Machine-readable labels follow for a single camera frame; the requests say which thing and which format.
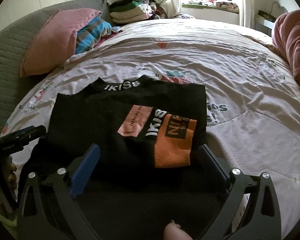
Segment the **right hand thumb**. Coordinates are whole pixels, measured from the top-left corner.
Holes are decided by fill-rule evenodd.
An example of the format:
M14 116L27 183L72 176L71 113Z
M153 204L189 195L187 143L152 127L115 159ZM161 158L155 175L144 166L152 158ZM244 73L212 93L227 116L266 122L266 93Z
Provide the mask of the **right hand thumb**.
M192 240L192 238L181 229L179 224L176 224L174 220L165 227L164 240Z

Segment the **left hand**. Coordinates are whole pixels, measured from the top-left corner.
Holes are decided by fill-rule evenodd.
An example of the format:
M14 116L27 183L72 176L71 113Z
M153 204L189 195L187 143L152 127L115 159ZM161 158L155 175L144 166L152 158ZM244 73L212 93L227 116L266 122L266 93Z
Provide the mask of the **left hand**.
M0 162L0 215L8 220L14 220L17 215L14 197L16 170L11 155L5 161Z

